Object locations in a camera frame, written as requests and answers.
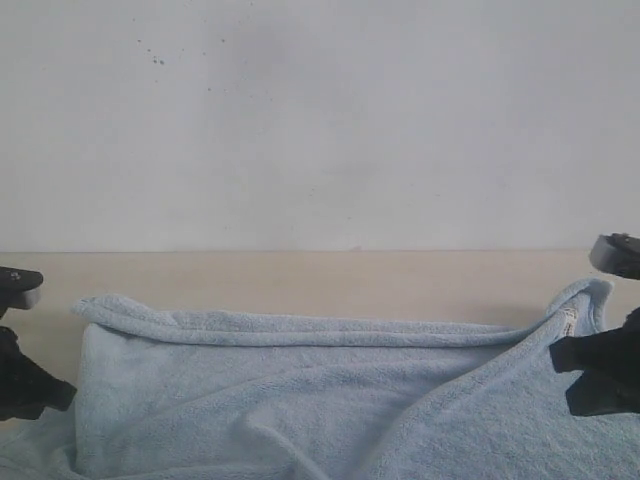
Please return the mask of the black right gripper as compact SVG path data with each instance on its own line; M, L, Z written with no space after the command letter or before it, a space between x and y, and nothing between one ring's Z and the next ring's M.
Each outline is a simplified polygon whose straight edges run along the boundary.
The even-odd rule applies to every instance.
M572 416L639 413L639 308L620 328L563 337L549 354L556 373L585 371L565 392Z

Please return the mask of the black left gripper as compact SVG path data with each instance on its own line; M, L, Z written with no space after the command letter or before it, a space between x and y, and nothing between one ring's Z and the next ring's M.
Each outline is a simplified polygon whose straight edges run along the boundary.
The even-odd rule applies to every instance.
M17 334L1 327L1 419L36 420L45 407L67 411L77 393L74 385L56 378L25 356Z

